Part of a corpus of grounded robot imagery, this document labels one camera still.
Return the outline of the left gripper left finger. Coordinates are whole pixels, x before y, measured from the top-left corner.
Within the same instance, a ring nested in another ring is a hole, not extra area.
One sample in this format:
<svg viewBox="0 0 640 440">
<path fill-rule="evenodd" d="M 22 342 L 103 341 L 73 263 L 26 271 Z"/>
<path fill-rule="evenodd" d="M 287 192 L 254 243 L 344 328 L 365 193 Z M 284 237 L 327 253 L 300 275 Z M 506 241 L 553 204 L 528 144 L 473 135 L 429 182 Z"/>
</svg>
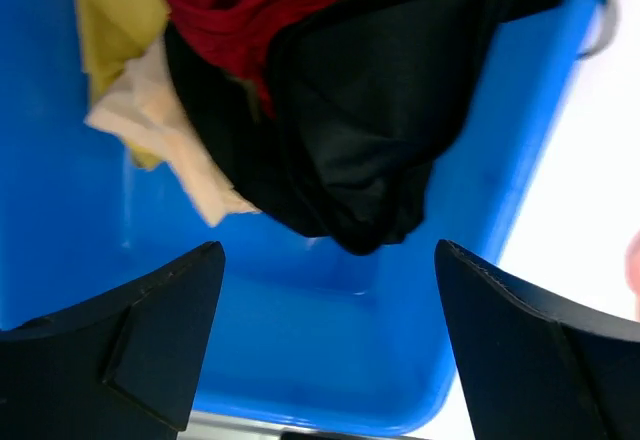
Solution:
<svg viewBox="0 0 640 440">
<path fill-rule="evenodd" d="M 4 439 L 174 439 L 187 428 L 225 254 L 207 242 L 1 334 Z"/>
</svg>

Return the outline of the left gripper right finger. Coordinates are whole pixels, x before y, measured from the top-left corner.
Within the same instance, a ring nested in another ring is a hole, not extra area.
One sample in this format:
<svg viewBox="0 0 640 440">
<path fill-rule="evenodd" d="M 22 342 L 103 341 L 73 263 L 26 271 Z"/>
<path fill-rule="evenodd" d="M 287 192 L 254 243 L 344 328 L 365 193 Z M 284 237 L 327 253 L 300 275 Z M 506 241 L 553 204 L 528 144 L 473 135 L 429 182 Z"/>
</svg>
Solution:
<svg viewBox="0 0 640 440">
<path fill-rule="evenodd" d="M 435 271 L 478 439 L 636 439 L 639 325 L 447 240 Z"/>
</svg>

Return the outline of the beige bra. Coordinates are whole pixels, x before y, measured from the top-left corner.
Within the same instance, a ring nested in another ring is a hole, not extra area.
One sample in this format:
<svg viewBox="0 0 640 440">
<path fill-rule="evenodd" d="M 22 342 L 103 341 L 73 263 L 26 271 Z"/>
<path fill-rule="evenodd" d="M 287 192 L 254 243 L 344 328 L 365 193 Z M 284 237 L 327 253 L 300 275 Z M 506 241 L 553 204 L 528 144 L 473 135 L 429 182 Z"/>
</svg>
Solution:
<svg viewBox="0 0 640 440">
<path fill-rule="evenodd" d="M 258 211 L 234 189 L 188 121 L 170 80 L 161 38 L 142 56 L 126 62 L 86 123 L 168 164 L 208 225 L 219 224 L 229 214 Z"/>
</svg>

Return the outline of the floral mesh laundry bag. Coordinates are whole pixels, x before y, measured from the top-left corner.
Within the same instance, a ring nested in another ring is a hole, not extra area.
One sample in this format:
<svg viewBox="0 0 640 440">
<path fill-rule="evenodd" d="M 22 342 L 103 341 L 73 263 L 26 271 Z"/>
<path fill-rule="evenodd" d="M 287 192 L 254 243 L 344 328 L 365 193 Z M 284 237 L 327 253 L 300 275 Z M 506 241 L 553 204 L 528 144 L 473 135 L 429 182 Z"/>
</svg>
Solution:
<svg viewBox="0 0 640 440">
<path fill-rule="evenodd" d="M 625 255 L 625 276 L 630 289 L 636 296 L 640 289 L 640 234 L 631 240 Z"/>
</svg>

